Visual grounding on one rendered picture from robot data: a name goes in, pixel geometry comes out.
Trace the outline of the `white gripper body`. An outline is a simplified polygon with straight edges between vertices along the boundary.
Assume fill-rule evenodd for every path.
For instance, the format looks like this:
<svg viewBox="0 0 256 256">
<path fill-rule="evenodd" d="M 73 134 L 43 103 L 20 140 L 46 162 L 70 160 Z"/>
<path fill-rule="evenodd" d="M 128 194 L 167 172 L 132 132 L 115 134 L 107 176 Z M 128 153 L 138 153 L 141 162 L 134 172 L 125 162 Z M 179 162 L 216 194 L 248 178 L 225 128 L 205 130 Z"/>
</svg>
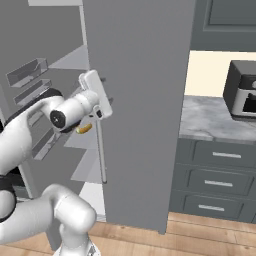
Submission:
<svg viewBox="0 0 256 256">
<path fill-rule="evenodd" d="M 96 109 L 93 109 L 93 111 L 96 113 L 96 117 L 98 119 L 110 117 L 113 113 L 112 107 L 109 103 L 98 72 L 96 70 L 90 70 L 81 74 L 79 76 L 79 83 L 84 90 L 89 90 L 97 94 L 101 116 L 96 113 Z"/>
</svg>

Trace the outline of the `grey fridge door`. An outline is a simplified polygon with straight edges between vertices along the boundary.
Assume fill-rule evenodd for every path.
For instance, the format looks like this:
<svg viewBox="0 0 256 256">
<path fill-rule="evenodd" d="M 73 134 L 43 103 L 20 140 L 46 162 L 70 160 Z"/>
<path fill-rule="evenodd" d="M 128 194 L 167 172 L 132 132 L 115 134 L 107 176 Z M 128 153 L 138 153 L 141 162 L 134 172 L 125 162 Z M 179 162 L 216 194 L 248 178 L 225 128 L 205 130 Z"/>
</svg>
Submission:
<svg viewBox="0 0 256 256">
<path fill-rule="evenodd" d="M 164 233 L 196 0 L 83 0 L 101 124 L 107 221 Z"/>
</svg>

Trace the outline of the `white fridge shelf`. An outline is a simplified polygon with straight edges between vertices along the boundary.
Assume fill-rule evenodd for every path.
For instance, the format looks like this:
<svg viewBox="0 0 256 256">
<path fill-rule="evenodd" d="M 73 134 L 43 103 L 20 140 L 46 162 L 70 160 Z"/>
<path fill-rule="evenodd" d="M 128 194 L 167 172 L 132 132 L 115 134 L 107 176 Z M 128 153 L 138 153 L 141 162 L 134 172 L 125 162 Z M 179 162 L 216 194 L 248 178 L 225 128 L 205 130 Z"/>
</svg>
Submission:
<svg viewBox="0 0 256 256">
<path fill-rule="evenodd" d="M 95 184 L 102 183 L 100 161 L 96 149 L 88 149 L 84 153 L 71 179 Z"/>
<path fill-rule="evenodd" d="M 103 187 L 101 184 L 85 182 L 79 196 L 96 210 L 98 221 L 106 221 Z"/>
<path fill-rule="evenodd" d="M 97 137 L 94 130 L 90 130 L 84 134 L 77 134 L 73 132 L 68 138 L 65 147 L 80 148 L 80 149 L 96 149 L 97 148 Z"/>
<path fill-rule="evenodd" d="M 50 65 L 51 69 L 88 70 L 89 58 L 86 45 L 82 45 Z"/>
</svg>

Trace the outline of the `brown frozen chicken drumstick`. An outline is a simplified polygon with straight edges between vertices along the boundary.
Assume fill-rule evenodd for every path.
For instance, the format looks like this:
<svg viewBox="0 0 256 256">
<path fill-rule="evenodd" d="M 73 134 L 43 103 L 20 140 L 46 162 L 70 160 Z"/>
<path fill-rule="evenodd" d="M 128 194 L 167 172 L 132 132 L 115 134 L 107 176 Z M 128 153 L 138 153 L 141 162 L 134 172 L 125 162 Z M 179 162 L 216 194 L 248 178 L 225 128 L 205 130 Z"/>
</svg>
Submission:
<svg viewBox="0 0 256 256">
<path fill-rule="evenodd" d="M 76 133 L 77 133 L 77 134 L 85 134 L 85 133 L 87 133 L 91 128 L 92 128 L 92 124 L 91 124 L 91 123 L 86 124 L 86 125 L 83 126 L 83 127 L 78 126 L 78 127 L 76 127 Z"/>
</svg>

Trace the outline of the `grey fridge body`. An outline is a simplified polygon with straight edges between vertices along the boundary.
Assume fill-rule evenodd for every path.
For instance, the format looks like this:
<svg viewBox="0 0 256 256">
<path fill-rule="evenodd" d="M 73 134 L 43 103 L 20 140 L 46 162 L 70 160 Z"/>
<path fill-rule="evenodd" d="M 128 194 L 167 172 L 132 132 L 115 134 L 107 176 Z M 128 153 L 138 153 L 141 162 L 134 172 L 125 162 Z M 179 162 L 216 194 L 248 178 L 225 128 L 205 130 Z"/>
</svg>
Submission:
<svg viewBox="0 0 256 256">
<path fill-rule="evenodd" d="M 0 244 L 44 232 L 58 256 L 97 249 L 75 174 L 104 170 L 109 116 L 81 0 L 0 0 Z"/>
</svg>

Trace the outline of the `grey freezer door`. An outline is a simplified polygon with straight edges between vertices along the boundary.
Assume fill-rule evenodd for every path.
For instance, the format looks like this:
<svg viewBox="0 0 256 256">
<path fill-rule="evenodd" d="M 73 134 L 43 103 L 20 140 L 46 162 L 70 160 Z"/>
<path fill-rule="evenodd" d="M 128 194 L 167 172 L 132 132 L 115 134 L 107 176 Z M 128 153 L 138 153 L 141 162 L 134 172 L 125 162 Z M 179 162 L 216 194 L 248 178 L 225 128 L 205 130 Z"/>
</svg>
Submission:
<svg viewBox="0 0 256 256">
<path fill-rule="evenodd" d="M 28 87 L 11 87 L 6 75 L 36 59 L 49 64 L 81 42 L 75 7 L 31 7 L 28 0 L 0 0 L 0 122 L 19 106 L 14 98 Z"/>
</svg>

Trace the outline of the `clear door bin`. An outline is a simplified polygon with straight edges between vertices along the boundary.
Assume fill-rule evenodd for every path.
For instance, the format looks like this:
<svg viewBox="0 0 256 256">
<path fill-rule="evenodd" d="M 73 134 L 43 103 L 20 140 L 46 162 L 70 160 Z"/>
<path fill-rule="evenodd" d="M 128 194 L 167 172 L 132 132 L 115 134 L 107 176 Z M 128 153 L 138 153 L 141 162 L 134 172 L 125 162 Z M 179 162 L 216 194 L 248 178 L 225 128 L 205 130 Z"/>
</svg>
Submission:
<svg viewBox="0 0 256 256">
<path fill-rule="evenodd" d="M 56 132 L 53 128 L 48 130 L 43 137 L 37 142 L 32 149 L 32 157 L 34 160 L 43 160 L 50 152 L 52 147 L 58 142 L 61 133 Z"/>
<path fill-rule="evenodd" d="M 48 70 L 46 58 L 36 58 L 6 75 L 11 87 L 21 88 Z"/>
<path fill-rule="evenodd" d="M 35 84 L 23 91 L 21 94 L 14 98 L 14 102 L 18 106 L 24 106 L 29 101 L 33 100 L 40 93 L 44 92 L 52 85 L 50 79 L 38 80 Z"/>
</svg>

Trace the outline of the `grey base cabinet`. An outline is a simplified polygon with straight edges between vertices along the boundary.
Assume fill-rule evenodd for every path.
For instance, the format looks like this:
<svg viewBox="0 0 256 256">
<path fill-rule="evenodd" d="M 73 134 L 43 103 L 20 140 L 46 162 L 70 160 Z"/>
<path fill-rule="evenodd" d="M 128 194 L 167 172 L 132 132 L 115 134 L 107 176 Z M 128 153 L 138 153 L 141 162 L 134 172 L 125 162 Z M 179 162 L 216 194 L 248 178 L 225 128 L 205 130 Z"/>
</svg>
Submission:
<svg viewBox="0 0 256 256">
<path fill-rule="evenodd" d="M 239 221 L 245 223 L 256 224 L 256 164 L 253 167 L 233 167 L 233 166 L 215 166 L 212 164 L 200 164 L 193 161 L 193 153 L 195 144 L 197 141 L 204 140 L 193 140 L 193 139 L 180 139 L 178 141 L 175 167 L 172 181 L 172 191 L 170 199 L 170 210 L 172 212 L 186 213 L 183 210 L 185 197 L 187 195 L 201 195 L 225 199 L 236 199 L 244 203 L 240 216 L 237 219 L 224 219 Z M 249 193 L 246 196 L 239 195 L 223 195 L 215 192 L 200 192 L 195 189 L 187 187 L 188 171 L 193 168 L 212 168 L 223 171 L 234 171 L 249 173 L 254 176 L 254 182 L 250 188 Z"/>
</svg>

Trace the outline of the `grey drawer front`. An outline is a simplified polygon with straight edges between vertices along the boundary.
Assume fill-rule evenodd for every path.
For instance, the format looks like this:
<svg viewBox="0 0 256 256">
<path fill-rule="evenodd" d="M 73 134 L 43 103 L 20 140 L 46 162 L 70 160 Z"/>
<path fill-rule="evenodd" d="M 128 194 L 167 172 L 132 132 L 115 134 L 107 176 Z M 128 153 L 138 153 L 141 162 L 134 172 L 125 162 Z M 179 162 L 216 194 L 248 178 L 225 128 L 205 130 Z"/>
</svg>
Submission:
<svg viewBox="0 0 256 256">
<path fill-rule="evenodd" d="M 225 208 L 225 212 L 199 209 L 198 205 L 210 205 Z M 183 210 L 186 213 L 224 219 L 237 219 L 240 216 L 244 203 L 236 199 L 225 199 L 201 195 L 187 195 Z"/>
<path fill-rule="evenodd" d="M 233 183 L 233 187 L 207 185 L 204 180 Z M 215 192 L 223 195 L 246 196 L 254 182 L 249 173 L 223 171 L 212 168 L 193 168 L 188 171 L 187 187 L 200 192 Z"/>
<path fill-rule="evenodd" d="M 242 158 L 215 157 L 212 152 L 240 154 Z M 197 141 L 193 153 L 193 161 L 215 166 L 253 167 L 256 164 L 256 148 L 246 144 Z"/>
</svg>

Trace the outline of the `black and silver toaster oven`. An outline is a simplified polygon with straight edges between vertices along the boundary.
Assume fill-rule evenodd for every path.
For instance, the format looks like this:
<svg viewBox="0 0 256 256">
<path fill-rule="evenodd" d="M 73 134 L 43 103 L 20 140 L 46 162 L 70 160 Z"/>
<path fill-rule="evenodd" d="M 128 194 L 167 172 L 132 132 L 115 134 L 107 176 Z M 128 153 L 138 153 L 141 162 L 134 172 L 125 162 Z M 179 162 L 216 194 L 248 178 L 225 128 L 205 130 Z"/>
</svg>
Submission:
<svg viewBox="0 0 256 256">
<path fill-rule="evenodd" d="M 223 99 L 234 120 L 256 122 L 256 61 L 230 62 Z"/>
</svg>

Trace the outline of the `grey wall cupboard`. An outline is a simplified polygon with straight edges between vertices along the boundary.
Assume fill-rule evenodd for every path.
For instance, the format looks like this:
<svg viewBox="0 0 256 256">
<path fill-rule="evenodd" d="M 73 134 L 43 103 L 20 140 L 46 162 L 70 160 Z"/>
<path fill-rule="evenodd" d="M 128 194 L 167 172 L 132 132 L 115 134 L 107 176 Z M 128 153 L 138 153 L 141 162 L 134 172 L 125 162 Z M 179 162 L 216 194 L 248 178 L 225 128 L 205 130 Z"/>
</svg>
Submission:
<svg viewBox="0 0 256 256">
<path fill-rule="evenodd" d="M 196 0 L 191 49 L 256 52 L 256 0 Z"/>
</svg>

